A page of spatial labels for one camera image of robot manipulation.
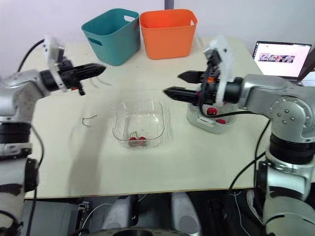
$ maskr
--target laptop screen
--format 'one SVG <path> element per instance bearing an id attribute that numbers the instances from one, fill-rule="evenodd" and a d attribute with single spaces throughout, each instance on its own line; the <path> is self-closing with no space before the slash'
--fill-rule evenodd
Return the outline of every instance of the laptop screen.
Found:
<path id="1" fill-rule="evenodd" d="M 256 42 L 254 61 L 264 75 L 298 77 L 310 44 Z"/>

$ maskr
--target clear plastic container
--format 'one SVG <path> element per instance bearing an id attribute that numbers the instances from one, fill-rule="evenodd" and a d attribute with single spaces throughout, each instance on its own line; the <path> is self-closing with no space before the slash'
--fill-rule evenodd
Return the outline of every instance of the clear plastic container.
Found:
<path id="1" fill-rule="evenodd" d="M 125 148 L 152 148 L 163 141 L 163 108 L 158 101 L 122 102 L 117 106 L 116 116 L 113 135 Z"/>
<path id="2" fill-rule="evenodd" d="M 222 107 L 215 105 L 204 105 L 204 112 L 207 113 L 207 109 L 211 107 L 216 108 L 216 110 L 218 111 L 217 115 L 237 111 L 236 104 L 227 103 L 224 104 Z M 235 115 L 221 118 L 206 118 L 200 113 L 199 107 L 192 104 L 188 104 L 186 117 L 191 124 L 215 134 L 220 134 L 227 131 L 233 125 L 236 119 Z M 223 119 L 225 121 L 225 124 L 217 122 L 218 119 Z"/>

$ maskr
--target teal plastic bin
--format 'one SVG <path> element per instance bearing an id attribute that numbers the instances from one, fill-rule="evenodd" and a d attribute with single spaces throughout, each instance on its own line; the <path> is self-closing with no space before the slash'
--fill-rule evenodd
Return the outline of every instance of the teal plastic bin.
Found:
<path id="1" fill-rule="evenodd" d="M 102 62 L 121 65 L 140 48 L 139 14 L 111 9 L 81 26 L 94 53 Z"/>

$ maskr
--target white tabletop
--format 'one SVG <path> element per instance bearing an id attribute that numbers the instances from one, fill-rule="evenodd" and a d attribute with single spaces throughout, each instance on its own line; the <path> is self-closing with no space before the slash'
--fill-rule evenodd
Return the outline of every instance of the white tabletop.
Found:
<path id="1" fill-rule="evenodd" d="M 187 104 L 169 99 L 162 90 L 189 87 L 177 78 L 186 70 L 205 70 L 202 53 L 207 39 L 195 39 L 185 58 L 150 60 L 144 47 L 121 66 L 108 66 L 99 79 L 83 82 L 86 94 L 54 92 L 38 101 L 33 124 L 45 144 L 40 168 L 38 197 L 78 197 L 126 193 L 225 189 L 254 154 L 266 118 L 240 115 L 223 134 L 212 134 L 186 120 Z M 234 54 L 233 76 L 261 74 L 243 43 L 228 38 Z M 74 65 L 99 62 L 89 44 L 68 44 L 65 54 Z M 46 69 L 40 50 L 24 69 Z M 119 102 L 156 99 L 166 114 L 165 141 L 149 149 L 122 147 L 112 134 Z M 82 118 L 97 115 L 83 126 Z M 261 150 L 266 146 L 266 135 Z M 33 155 L 40 156 L 32 135 Z M 235 187 L 252 187 L 253 171 L 247 170 Z"/>

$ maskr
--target wall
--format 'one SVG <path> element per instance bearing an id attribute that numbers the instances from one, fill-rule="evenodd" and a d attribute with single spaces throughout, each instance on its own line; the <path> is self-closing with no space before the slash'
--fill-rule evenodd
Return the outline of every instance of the wall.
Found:
<path id="1" fill-rule="evenodd" d="M 13 73 L 25 52 L 46 34 L 85 42 L 81 25 L 111 8 L 142 13 L 164 0 L 0 0 L 0 75 Z"/>
<path id="2" fill-rule="evenodd" d="M 314 0 L 175 0 L 198 19 L 197 34 L 240 37 L 250 53 L 256 41 L 315 44 Z"/>

